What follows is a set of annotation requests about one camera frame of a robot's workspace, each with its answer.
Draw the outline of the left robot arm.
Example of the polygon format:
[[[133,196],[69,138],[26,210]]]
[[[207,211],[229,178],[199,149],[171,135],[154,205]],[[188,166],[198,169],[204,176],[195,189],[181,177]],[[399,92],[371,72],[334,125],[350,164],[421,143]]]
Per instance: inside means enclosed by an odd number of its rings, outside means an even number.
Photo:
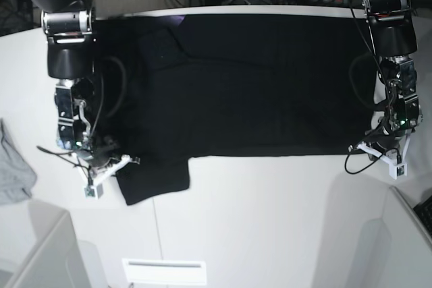
[[[350,151],[363,151],[372,163],[394,153],[396,163],[400,164],[406,153],[400,142],[408,140],[423,118],[416,91],[417,72],[410,58],[418,49],[411,0],[361,0],[361,3],[370,38],[364,42],[367,52],[351,63],[348,76],[353,82],[356,65],[372,59],[384,86],[384,99],[379,103],[360,99],[365,107],[381,112],[382,116],[377,126]]]

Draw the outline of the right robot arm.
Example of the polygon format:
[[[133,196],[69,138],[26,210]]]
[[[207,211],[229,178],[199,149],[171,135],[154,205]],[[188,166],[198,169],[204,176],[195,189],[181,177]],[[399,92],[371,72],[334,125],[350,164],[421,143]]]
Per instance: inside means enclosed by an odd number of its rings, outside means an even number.
[[[95,70],[93,0],[31,0],[41,10],[47,38],[48,75],[57,80],[57,144],[89,169],[119,168],[132,162],[100,129],[105,104],[103,75]]]

